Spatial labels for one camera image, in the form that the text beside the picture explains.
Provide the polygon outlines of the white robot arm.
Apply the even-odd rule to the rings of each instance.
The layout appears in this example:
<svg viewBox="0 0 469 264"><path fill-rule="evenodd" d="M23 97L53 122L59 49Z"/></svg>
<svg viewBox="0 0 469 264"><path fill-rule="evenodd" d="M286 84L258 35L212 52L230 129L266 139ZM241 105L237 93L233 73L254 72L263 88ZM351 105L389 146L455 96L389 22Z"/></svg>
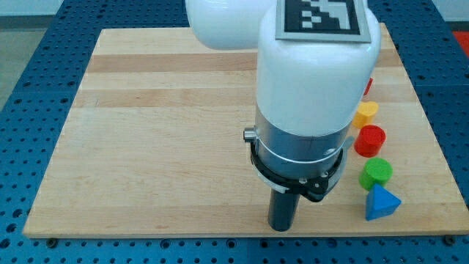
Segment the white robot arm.
<svg viewBox="0 0 469 264"><path fill-rule="evenodd" d="M283 177L333 166L381 46L366 1L187 0L196 38L257 51L256 152Z"/></svg>

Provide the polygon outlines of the red block behind arm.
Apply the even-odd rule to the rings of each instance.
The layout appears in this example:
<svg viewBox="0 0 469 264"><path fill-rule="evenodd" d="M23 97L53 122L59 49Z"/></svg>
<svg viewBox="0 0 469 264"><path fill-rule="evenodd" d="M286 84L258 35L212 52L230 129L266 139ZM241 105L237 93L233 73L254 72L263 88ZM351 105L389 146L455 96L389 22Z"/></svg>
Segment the red block behind arm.
<svg viewBox="0 0 469 264"><path fill-rule="evenodd" d="M369 90L371 89L371 87L372 87L372 85L373 85L373 81L374 81L374 79L370 77L370 78L369 78L369 81L368 81L368 83L367 83L367 85L366 85L366 88L365 88L365 90L364 90L363 96L369 94Z"/></svg>

